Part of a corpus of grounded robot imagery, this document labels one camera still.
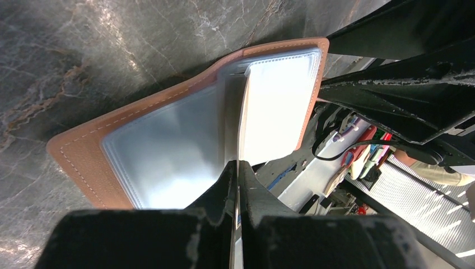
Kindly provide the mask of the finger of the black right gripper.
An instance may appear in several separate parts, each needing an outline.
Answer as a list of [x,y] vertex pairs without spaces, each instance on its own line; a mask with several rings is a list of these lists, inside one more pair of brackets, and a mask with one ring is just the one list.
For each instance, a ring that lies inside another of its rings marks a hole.
[[389,1],[330,34],[331,54],[406,59],[474,37],[474,1]]
[[474,116],[474,39],[325,80],[319,98],[422,145]]

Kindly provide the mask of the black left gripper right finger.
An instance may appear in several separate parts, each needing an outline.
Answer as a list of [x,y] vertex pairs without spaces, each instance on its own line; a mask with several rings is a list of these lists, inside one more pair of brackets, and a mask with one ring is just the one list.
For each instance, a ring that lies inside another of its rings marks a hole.
[[410,229],[392,216],[305,216],[238,163],[245,268],[426,268]]

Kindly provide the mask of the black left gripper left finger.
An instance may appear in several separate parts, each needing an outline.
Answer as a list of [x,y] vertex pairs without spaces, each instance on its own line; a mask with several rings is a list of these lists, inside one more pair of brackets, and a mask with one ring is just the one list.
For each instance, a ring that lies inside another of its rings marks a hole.
[[78,210],[50,235],[36,268],[231,268],[237,164],[181,210]]

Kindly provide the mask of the tan leather card holder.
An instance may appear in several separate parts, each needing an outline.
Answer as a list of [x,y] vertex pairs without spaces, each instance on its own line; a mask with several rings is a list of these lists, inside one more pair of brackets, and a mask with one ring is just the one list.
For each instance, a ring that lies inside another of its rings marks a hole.
[[181,209],[236,160],[233,77],[247,77],[240,160],[298,150],[318,98],[327,38],[235,51],[198,75],[54,136],[48,153],[98,208]]

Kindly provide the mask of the orange credit card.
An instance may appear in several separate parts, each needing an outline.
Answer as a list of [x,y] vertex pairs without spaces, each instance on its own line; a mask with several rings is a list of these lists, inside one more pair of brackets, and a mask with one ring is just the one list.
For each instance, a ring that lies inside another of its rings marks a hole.
[[243,111],[243,99],[245,96],[247,77],[239,74],[233,77],[232,93],[233,93],[233,120],[234,120],[234,150],[236,160],[240,160],[240,125],[241,114]]

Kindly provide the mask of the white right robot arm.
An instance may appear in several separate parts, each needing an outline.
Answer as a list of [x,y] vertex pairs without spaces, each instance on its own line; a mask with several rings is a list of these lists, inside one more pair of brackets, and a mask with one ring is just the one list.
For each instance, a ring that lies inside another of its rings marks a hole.
[[440,166],[474,164],[474,2],[390,1],[329,36],[332,54],[388,63],[323,81],[319,98]]

